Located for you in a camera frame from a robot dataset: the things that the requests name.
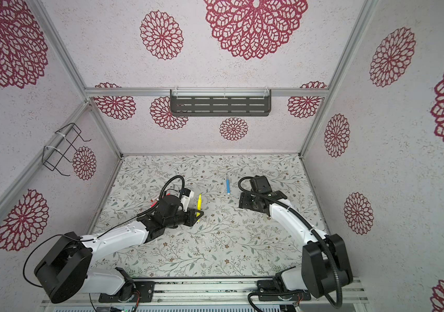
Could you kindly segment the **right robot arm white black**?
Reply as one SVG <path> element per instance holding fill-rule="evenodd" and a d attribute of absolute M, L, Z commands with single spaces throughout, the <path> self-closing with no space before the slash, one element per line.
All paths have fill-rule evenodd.
<path fill-rule="evenodd" d="M 298 302 L 324 297 L 332 307 L 340 309 L 344 302 L 343 288 L 353 282 L 348 251 L 341 236 L 312 225 L 283 192 L 271 188 L 263 175 L 243 177 L 237 185 L 241 191 L 241 209 L 267 215 L 301 247 L 300 264 L 276 273 L 271 281 L 260 280 L 258 291 L 247 296 L 250 306 L 259 310 L 254 297 L 261 301 Z"/>

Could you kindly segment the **yellow highlighter pen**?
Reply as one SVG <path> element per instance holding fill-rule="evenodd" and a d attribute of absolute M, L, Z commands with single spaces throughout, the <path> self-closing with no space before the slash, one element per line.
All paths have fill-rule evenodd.
<path fill-rule="evenodd" d="M 200 211 L 202 209 L 202 195 L 199 194 L 198 195 L 198 200 L 197 200 L 197 213 L 196 213 L 196 217 L 199 217 L 201 215 Z"/>

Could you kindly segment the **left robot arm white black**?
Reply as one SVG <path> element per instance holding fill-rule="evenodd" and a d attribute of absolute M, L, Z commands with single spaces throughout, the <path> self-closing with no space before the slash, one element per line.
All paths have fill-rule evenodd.
<path fill-rule="evenodd" d="M 33 271 L 34 286 L 43 289 L 53 304 L 80 293 L 99 293 L 118 302 L 139 301 L 144 294 L 125 269 L 99 269 L 94 264 L 125 248 L 150 243 L 168 229 L 193 227 L 204 213 L 189 207 L 191 195 L 184 177 L 175 175 L 150 208 L 107 231 L 82 236 L 73 231 L 56 234 L 57 242 Z"/>

